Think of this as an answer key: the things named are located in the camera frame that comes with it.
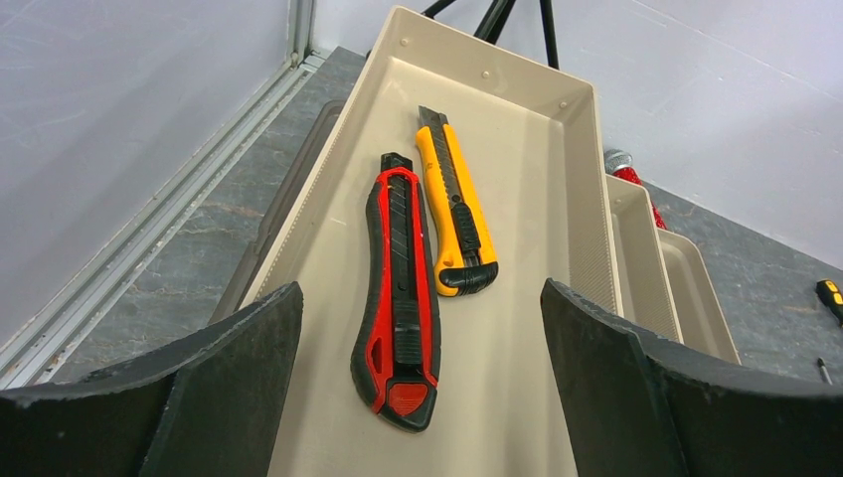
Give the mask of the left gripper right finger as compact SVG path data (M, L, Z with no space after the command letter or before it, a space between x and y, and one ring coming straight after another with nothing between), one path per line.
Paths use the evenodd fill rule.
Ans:
M581 476L838 476L842 391L729 363L547 280L544 330Z

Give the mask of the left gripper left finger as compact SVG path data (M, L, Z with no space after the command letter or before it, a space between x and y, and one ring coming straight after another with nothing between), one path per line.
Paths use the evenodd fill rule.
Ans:
M288 283L74 382L1 394L5 476L263 476L303 316Z

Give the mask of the yellow black screwdriver large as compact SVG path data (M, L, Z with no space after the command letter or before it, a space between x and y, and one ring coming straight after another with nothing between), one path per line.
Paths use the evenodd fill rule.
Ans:
M826 363L825 363L824 359L821 358L821 357L818 357L817 360L816 360L816 366L817 366L817 369L818 369L818 372L820 374L822 382L824 384L827 384L827 385L832 385L833 382L832 382L832 379L830 377L830 374L829 374L829 371L828 371L828 368L826 366Z

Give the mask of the red black utility knife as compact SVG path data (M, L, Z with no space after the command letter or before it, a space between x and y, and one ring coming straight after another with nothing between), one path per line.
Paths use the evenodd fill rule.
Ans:
M430 424L441 361L425 212L412 160L383 154L365 206L369 283L350 372L366 406L411 433Z

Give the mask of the orange black utility knife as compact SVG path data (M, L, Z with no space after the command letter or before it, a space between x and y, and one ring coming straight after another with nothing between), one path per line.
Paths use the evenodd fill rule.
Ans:
M497 254L455 129L423 105L419 119L416 145L437 236L435 288L445 297L474 294L497 278Z

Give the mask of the translucent brown plastic toolbox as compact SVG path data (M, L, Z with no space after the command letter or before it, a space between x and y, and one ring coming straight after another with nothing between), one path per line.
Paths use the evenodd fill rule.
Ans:
M350 355L366 299L364 207L380 157L418 159L419 109L455 129L500 271L487 289L443 298L443 363L430 427L402 431L375 416L352 384ZM243 266L243 307L283 283L303 292L298 350L272 476L584 476L559 372L564 339L545 333L540 294L566 283L610 311L738 358L721 317L682 331L680 284L665 261L683 237L651 224L640 186L604 173L595 92L585 80L394 8L301 186L261 227Z

